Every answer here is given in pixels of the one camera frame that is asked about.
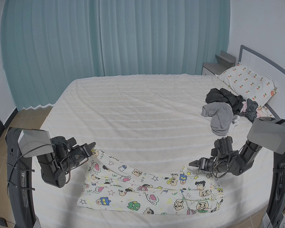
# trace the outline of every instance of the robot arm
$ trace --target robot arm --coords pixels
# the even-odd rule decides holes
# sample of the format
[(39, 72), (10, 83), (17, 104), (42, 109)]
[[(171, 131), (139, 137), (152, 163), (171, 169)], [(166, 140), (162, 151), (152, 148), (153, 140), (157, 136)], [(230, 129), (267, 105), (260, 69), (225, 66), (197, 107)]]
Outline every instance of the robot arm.
[(247, 141), (240, 153), (232, 148), (232, 137), (215, 141), (210, 158), (200, 158), (189, 163), (200, 170), (214, 173), (241, 175), (249, 170), (260, 149), (274, 151), (273, 179), (266, 214), (260, 227), (279, 227), (285, 207), (285, 120), (261, 117), (254, 120)]
[(7, 143), (7, 181), (15, 227), (38, 228), (40, 223), (34, 212), (32, 198), (32, 157), (36, 156), (41, 166), (44, 182), (61, 188), (66, 175), (92, 155), (96, 143), (76, 145), (76, 140), (63, 136), (50, 138), (47, 131), (9, 128)]

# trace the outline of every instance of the teal curtain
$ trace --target teal curtain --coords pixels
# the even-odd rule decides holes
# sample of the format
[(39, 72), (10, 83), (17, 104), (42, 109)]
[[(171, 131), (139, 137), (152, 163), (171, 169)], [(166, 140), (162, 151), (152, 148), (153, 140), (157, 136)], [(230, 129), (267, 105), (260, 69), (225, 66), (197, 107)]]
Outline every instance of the teal curtain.
[(3, 66), (17, 108), (75, 79), (201, 74), (227, 51), (230, 0), (6, 0)]

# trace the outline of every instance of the headboard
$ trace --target headboard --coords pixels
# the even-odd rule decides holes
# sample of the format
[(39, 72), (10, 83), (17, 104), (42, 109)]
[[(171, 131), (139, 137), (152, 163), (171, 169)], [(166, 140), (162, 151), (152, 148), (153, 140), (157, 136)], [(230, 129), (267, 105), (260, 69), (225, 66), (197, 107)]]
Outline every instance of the headboard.
[(244, 45), (241, 45), (239, 62), (274, 82), (278, 92), (265, 105), (275, 117), (285, 119), (285, 69)]

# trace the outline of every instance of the cartoon print fabric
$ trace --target cartoon print fabric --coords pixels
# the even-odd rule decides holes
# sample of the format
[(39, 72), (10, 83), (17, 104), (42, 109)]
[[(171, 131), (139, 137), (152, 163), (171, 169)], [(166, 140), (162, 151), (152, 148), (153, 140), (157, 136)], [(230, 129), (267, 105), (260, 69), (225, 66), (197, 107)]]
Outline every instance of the cartoon print fabric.
[(123, 164), (92, 149), (77, 205), (94, 210), (140, 214), (193, 215), (219, 210), (223, 189), (211, 173), (183, 167), (167, 177)]

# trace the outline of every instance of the tiled floor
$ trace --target tiled floor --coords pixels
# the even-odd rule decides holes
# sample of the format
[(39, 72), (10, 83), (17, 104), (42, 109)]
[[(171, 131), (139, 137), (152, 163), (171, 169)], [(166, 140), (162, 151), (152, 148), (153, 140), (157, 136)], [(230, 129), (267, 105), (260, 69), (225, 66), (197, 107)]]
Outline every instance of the tiled floor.
[[(13, 121), (10, 124), (10, 127), (20, 127), (27, 129), (39, 129), (42, 126), (42, 123), (46, 119), (52, 107), (46, 108), (37, 108), (37, 109), (28, 109), (18, 112)], [(0, 217), (4, 217), (10, 222), (15, 222), (14, 216), (12, 213), (12, 208), (10, 200), (6, 193), (7, 187), (7, 146), (5, 142), (6, 131), (0, 137)], [(265, 208), (259, 212), (249, 216), (243, 221), (230, 226), (229, 228), (247, 228), (253, 227), (258, 228), (261, 218)]]

